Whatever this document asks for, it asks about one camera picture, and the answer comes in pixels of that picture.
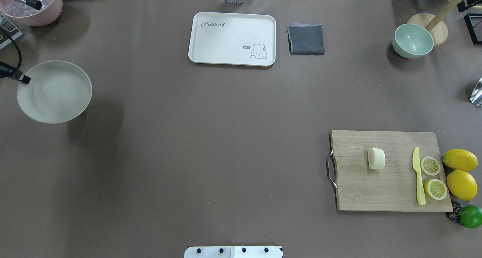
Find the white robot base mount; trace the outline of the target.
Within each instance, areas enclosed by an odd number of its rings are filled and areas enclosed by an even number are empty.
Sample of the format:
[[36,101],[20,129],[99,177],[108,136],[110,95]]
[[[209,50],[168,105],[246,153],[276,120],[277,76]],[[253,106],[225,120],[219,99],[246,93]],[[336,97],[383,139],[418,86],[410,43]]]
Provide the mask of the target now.
[[184,258],[282,258],[281,246],[192,246]]

